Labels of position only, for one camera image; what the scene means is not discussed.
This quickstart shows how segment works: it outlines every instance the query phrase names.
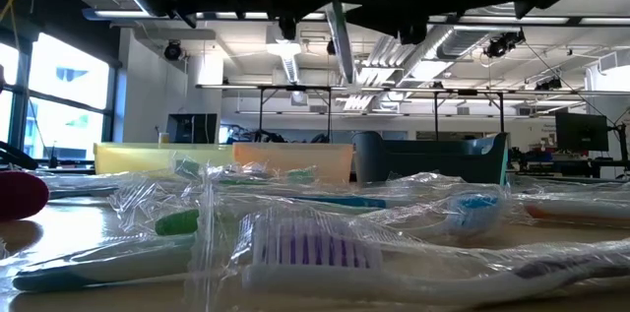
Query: wooden table surface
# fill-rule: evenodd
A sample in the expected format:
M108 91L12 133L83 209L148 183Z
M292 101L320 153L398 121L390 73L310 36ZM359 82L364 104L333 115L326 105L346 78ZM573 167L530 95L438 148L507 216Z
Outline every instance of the wooden table surface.
M484 246L503 248L521 244L576 241L598 242L628 237L630 230L576 226L505 226ZM118 218L103 199L75 198L48 205L37 216L21 221L0 223L0 237L12 253L22 252L34 258L49 257L87 249L107 237L120 236ZM0 279L0 311L74 312L74 311L186 311L184 287L180 282L144 283L116 287L97 287L72 292L31 294L2 292L10 284ZM484 308L488 311L628 311L630 295L596 292L563 298L518 302Z

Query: computer monitor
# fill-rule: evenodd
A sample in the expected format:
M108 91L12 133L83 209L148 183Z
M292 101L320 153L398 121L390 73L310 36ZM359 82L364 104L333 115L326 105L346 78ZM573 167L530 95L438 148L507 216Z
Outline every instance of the computer monitor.
M170 114L166 131L173 144L213 144L216 114Z
M556 113L555 127L560 150L608 151L605 116Z

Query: window frame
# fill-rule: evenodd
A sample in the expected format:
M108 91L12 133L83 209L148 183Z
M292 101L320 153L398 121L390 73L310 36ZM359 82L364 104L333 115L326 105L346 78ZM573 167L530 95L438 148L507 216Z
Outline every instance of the window frame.
M59 39L59 38L57 39L62 42L67 43L63 39ZM104 61L109 66L109 73L108 73L108 79L107 79L107 95L106 95L107 103L106 103L105 109L98 109L90 105L87 105L78 101L66 99L63 97L59 97L56 95L43 94L40 92L31 91L28 89L28 86L29 86L29 78L30 78L31 62L32 62L32 44L34 42L36 42L36 40L26 40L22 37L19 38L20 48L19 48L17 81L14 85L5 86L5 90L13 94L13 107L12 107L12 111L10 115L10 124L9 124L9 141L8 141L9 145L18 149L22 149L24 147L25 134L26 134L26 128L27 128L27 114L28 114L27 110L29 106L29 97L42 99L42 100L48 100L55 103L68 105L71 107L75 107L75 108L79 108L79 109L83 109L86 111L103 115L102 135L101 135L100 140L103 142L112 141L113 122L114 122L114 104L115 104L115 95L116 95L116 88L117 88L116 79L118 78L119 65L112 65L111 63L107 63L106 61ZM2 28L0 28L0 43L17 48L13 33L7 30L3 30ZM39 162L47 162L48 158L36 158L35 160ZM70 160L69 162L72 162L75 164L94 163L93 160Z

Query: orange bin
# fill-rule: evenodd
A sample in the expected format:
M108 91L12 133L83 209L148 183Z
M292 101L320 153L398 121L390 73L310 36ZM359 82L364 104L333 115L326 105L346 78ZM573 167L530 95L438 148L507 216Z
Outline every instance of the orange bin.
M234 143L234 160L265 164L268 171L286 172L315 165L317 179L325 183L348 183L352 145Z

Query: yellow bin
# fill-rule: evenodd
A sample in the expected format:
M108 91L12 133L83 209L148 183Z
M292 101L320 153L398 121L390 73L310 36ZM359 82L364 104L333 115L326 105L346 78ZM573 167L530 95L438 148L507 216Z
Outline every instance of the yellow bin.
M234 163L232 148L226 145L94 144L96 174L166 169L175 155L212 165Z
M352 145L235 143L234 160L265 164L268 171L285 172L317 166L317 177L326 183L348 183Z

